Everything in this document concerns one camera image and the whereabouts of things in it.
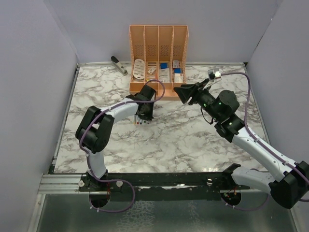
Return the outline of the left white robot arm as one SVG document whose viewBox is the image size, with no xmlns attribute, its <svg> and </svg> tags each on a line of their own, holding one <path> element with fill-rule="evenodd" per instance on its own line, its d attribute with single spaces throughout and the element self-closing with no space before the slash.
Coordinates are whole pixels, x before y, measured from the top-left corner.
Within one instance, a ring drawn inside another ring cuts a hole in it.
<svg viewBox="0 0 309 232">
<path fill-rule="evenodd" d="M 155 97 L 156 90 L 145 85 L 140 92 L 126 96 L 119 103 L 102 109 L 95 106 L 87 109 L 75 137 L 80 149 L 86 153 L 87 172 L 92 176 L 90 185 L 95 190 L 103 190 L 107 184 L 103 150 L 109 142 L 113 125 L 130 116 L 152 121 Z"/>
</svg>

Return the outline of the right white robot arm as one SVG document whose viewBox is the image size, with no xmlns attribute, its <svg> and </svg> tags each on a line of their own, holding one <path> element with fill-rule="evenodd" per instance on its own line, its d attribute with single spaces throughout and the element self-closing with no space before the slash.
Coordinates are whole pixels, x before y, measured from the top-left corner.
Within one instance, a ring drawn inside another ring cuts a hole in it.
<svg viewBox="0 0 309 232">
<path fill-rule="evenodd" d="M 184 84 L 174 91 L 182 103 L 198 104 L 215 121 L 217 133 L 250 154 L 268 171 L 266 174 L 254 172 L 240 165 L 222 176 L 222 184 L 227 189 L 245 185 L 271 195 L 280 206 L 290 209 L 309 190 L 309 165 L 297 163 L 283 155 L 257 136 L 235 111 L 239 102 L 233 91 L 223 90 L 213 97 L 203 83 Z"/>
</svg>

